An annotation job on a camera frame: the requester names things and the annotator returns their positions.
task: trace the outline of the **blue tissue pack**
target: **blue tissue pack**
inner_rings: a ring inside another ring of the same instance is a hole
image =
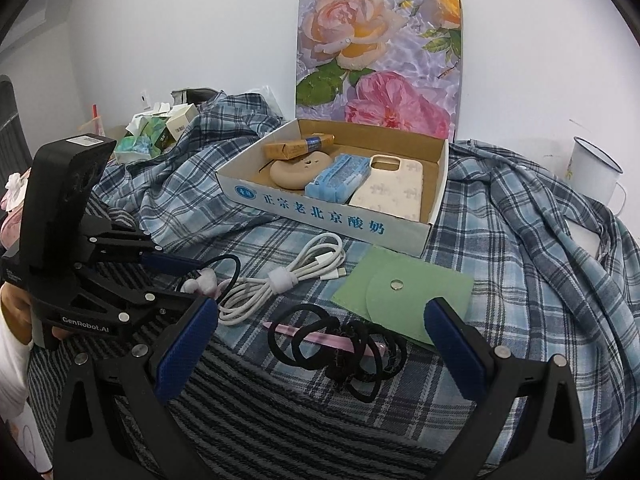
[[[369,177],[371,168],[366,156],[342,153],[334,163],[305,187],[305,196],[325,202],[344,204]]]

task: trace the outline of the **mug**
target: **mug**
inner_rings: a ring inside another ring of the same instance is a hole
[[[618,182],[622,168],[607,153],[581,137],[574,137],[574,152],[566,168],[566,180],[577,192],[607,205],[616,186],[625,194],[619,216],[626,204],[626,189]]]

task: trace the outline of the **metal screw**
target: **metal screw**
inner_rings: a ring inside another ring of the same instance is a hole
[[[85,354],[84,352],[78,354],[76,356],[76,358],[74,359],[74,362],[77,365],[83,365],[85,362],[87,362],[89,360],[89,356],[87,354]]]
[[[500,358],[500,359],[508,359],[509,357],[511,357],[511,350],[509,349],[508,346],[504,346],[504,345],[500,345],[494,348],[494,353]]]
[[[147,352],[149,352],[149,347],[147,345],[135,345],[131,349],[131,355],[133,355],[133,357],[145,356]]]
[[[560,354],[556,354],[554,355],[554,363],[559,366],[559,367],[563,367],[566,366],[566,357],[564,357],[563,355]]]

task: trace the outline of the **blue circular logo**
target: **blue circular logo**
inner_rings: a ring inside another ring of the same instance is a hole
[[[236,186],[236,193],[238,193],[242,198],[246,198],[248,200],[253,200],[255,198],[255,193],[244,186]]]

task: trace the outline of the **dark curtain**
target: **dark curtain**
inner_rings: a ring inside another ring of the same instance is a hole
[[[12,173],[24,173],[31,166],[31,153],[24,140],[14,86],[0,76],[0,195]]]

